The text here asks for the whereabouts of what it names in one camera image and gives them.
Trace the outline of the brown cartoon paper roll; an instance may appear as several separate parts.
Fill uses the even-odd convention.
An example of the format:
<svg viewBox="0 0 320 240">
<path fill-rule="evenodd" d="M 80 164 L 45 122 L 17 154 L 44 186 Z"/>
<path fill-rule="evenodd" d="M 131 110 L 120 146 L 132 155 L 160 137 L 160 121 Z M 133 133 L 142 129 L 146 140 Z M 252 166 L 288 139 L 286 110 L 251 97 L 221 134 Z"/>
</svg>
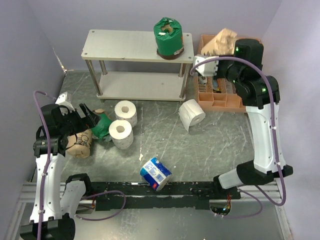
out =
<svg viewBox="0 0 320 240">
<path fill-rule="evenodd" d="M 238 34 L 228 28 L 223 28 L 217 35 L 203 35 L 200 53 L 205 56 L 232 55 Z"/>
</svg>

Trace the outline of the white unwrapped loose-end roll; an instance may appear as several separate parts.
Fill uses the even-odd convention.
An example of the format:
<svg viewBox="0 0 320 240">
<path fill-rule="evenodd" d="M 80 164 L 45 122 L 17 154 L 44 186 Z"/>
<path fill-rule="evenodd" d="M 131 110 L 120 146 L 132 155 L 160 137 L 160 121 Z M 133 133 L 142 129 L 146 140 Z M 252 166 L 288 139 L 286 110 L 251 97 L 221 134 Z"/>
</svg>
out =
<svg viewBox="0 0 320 240">
<path fill-rule="evenodd" d="M 187 132 L 190 127 L 200 123 L 206 117 L 206 113 L 195 99 L 184 102 L 179 107 L 178 114 Z"/>
</svg>

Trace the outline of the green paper roll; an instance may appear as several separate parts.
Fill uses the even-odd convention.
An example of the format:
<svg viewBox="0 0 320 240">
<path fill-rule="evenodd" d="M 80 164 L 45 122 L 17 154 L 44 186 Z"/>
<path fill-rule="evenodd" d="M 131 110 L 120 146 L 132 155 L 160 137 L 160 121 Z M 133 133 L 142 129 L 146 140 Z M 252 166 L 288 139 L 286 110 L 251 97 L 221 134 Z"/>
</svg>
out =
<svg viewBox="0 0 320 240">
<path fill-rule="evenodd" d="M 177 59 L 184 52 L 181 24 L 174 18 L 163 17 L 153 27 L 157 54 L 165 60 Z"/>
</svg>

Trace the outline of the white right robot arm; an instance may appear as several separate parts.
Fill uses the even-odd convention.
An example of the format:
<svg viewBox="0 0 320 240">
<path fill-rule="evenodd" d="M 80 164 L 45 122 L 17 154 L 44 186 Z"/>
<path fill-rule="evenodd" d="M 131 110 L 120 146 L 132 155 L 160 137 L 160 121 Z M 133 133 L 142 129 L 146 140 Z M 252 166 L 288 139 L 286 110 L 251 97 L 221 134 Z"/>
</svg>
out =
<svg viewBox="0 0 320 240">
<path fill-rule="evenodd" d="M 235 169 L 216 176 L 212 193 L 218 199 L 240 185 L 265 185 L 275 178 L 294 172 L 286 164 L 277 128 L 280 88 L 271 75 L 260 75 L 264 46 L 256 39 L 242 38 L 235 42 L 232 60 L 218 64 L 218 76 L 234 84 L 242 99 L 252 131 L 254 158 Z"/>
</svg>

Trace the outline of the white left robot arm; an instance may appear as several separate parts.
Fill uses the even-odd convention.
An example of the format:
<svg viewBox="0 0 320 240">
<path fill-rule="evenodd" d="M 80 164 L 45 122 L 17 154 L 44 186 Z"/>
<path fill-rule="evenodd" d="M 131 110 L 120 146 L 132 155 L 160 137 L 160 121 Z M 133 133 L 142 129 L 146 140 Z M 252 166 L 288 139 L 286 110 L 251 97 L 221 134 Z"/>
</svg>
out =
<svg viewBox="0 0 320 240">
<path fill-rule="evenodd" d="M 84 103 L 79 104 L 84 117 L 63 104 L 40 108 L 42 125 L 36 132 L 33 151 L 36 157 L 37 182 L 29 224 L 20 228 L 24 240 L 72 240 L 75 237 L 75 214 L 81 199 L 94 192 L 89 176 L 70 176 L 61 192 L 68 137 L 94 128 L 101 117 Z"/>
</svg>

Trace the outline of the grey two-tier shelf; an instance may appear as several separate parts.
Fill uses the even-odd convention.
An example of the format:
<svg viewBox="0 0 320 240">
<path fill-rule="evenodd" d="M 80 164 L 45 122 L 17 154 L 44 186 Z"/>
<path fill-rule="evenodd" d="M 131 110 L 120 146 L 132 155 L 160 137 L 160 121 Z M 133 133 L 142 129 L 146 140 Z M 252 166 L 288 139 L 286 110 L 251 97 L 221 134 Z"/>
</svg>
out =
<svg viewBox="0 0 320 240">
<path fill-rule="evenodd" d="M 85 60 L 101 102 L 106 100 L 175 101 L 186 98 L 188 75 L 193 65 L 191 33 L 183 34 L 184 51 L 174 60 L 156 53 L 151 31 L 91 29 L 81 57 Z M 108 71 L 105 62 L 179 64 L 178 73 Z"/>
</svg>

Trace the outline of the green torn wrapped roll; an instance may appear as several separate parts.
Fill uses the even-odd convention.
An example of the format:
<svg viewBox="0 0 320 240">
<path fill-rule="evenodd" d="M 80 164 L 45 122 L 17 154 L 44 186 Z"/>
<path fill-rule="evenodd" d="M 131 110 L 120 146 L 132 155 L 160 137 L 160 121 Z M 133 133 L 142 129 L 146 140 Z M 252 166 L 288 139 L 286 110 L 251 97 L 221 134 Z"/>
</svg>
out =
<svg viewBox="0 0 320 240">
<path fill-rule="evenodd" d="M 93 113 L 101 117 L 98 124 L 90 129 L 92 131 L 93 138 L 110 142 L 112 138 L 109 133 L 109 127 L 113 121 L 108 117 L 102 108 L 94 110 Z"/>
</svg>

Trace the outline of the orange plastic file organizer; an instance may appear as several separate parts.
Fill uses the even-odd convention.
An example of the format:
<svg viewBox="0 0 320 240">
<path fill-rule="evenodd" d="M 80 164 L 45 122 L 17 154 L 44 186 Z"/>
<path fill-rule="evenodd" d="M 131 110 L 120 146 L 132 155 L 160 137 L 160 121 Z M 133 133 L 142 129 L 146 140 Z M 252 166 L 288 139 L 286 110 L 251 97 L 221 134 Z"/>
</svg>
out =
<svg viewBox="0 0 320 240">
<path fill-rule="evenodd" d="M 247 60 L 256 65 L 259 69 L 262 64 L 257 64 L 253 57 L 262 60 L 263 45 L 260 40 L 254 38 L 240 37 L 235 42 L 232 55 L 222 55 L 222 57 L 236 57 Z M 245 113 L 246 107 L 243 105 L 242 98 L 237 95 L 235 80 L 217 78 L 216 76 L 197 77 L 197 102 L 206 111 L 235 112 Z"/>
</svg>

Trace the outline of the brown wrapped roll left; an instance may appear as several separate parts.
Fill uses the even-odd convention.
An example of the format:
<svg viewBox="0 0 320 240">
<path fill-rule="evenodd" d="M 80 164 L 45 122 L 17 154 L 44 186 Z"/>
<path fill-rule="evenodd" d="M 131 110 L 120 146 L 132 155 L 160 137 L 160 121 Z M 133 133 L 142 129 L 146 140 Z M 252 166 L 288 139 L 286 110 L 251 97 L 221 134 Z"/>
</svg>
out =
<svg viewBox="0 0 320 240">
<path fill-rule="evenodd" d="M 75 158 L 87 158 L 91 154 L 93 133 L 90 129 L 68 136 L 66 152 Z"/>
</svg>

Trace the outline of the white floral roll front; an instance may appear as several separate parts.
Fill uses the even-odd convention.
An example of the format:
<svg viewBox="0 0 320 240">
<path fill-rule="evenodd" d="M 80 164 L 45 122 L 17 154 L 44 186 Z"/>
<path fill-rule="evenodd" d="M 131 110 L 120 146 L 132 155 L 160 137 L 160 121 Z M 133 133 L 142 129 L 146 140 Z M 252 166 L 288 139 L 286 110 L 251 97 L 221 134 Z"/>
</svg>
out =
<svg viewBox="0 0 320 240">
<path fill-rule="evenodd" d="M 133 129 L 127 120 L 115 120 L 109 126 L 109 135 L 114 145 L 119 149 L 129 148 L 133 141 Z"/>
</svg>

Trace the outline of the blue wrapped paper roll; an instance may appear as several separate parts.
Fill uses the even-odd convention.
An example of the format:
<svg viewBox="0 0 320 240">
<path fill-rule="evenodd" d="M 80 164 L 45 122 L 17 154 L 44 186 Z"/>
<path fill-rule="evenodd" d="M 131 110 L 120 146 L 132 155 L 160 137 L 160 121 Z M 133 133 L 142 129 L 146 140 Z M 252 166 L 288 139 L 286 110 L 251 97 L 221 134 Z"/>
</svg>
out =
<svg viewBox="0 0 320 240">
<path fill-rule="evenodd" d="M 140 170 L 140 175 L 155 191 L 160 191 L 172 177 L 172 172 L 156 157 L 147 161 Z"/>
</svg>

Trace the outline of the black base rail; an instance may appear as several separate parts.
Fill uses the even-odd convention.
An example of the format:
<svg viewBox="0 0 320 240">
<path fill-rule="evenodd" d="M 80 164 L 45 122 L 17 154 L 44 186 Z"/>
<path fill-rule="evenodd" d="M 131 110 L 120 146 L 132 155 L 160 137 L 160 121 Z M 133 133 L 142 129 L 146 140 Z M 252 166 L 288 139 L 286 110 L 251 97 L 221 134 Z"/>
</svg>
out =
<svg viewBox="0 0 320 240">
<path fill-rule="evenodd" d="M 236 187 L 222 189 L 213 181 L 168 182 L 160 191 L 155 191 L 147 182 L 92 182 L 91 191 L 86 196 L 107 191 L 121 191 L 126 196 L 126 203 L 120 193 L 108 193 L 96 196 L 97 211 L 153 208 L 195 208 L 209 210 L 210 201 L 227 201 L 241 198 Z"/>
</svg>

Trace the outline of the aluminium frame rail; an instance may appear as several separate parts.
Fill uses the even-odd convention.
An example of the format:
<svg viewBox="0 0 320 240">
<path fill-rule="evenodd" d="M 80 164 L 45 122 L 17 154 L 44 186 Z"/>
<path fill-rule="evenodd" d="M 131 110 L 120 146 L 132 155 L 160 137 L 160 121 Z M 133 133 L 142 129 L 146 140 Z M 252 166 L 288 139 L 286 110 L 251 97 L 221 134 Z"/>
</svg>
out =
<svg viewBox="0 0 320 240">
<path fill-rule="evenodd" d="M 282 193 L 279 190 L 278 184 L 273 182 L 271 184 L 260 186 L 260 188 L 265 192 L 270 198 L 276 200 L 282 197 Z M 37 184 L 35 182 L 25 182 L 22 185 L 17 202 L 18 203 L 34 203 L 36 195 Z M 257 198 L 266 199 L 267 197 L 255 186 L 245 185 L 240 186 L 239 189 L 248 192 Z"/>
</svg>

